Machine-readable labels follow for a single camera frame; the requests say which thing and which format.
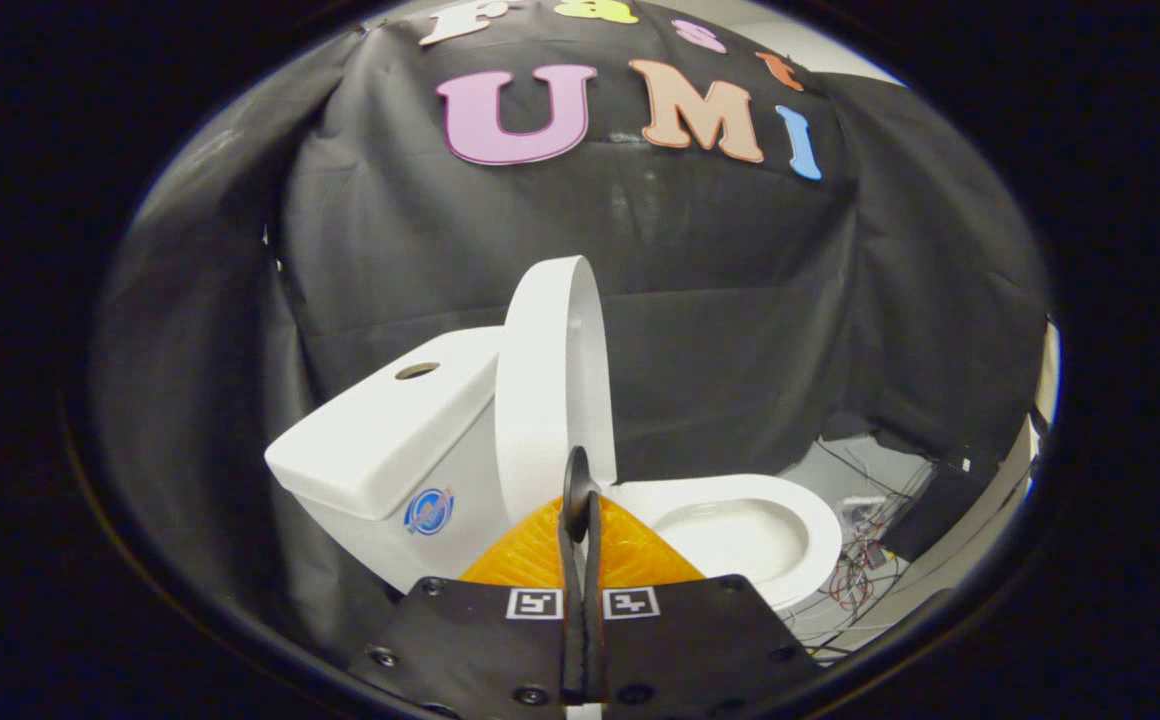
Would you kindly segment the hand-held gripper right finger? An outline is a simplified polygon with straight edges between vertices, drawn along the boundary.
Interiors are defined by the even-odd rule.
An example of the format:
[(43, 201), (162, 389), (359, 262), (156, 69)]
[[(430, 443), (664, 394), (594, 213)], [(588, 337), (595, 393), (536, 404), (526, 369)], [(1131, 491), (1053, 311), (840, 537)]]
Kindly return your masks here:
[(828, 506), (762, 474), (586, 479), (586, 705), (740, 719), (822, 678), (789, 612), (828, 577)]

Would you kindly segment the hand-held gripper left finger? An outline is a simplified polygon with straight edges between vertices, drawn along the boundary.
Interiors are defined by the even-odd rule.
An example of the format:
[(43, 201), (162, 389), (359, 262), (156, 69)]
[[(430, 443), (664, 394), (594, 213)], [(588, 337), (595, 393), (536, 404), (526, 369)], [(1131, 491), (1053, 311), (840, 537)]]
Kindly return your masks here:
[(554, 515), (561, 586), (425, 577), (351, 675), (449, 719), (565, 719), (586, 703), (586, 451), (572, 448)]

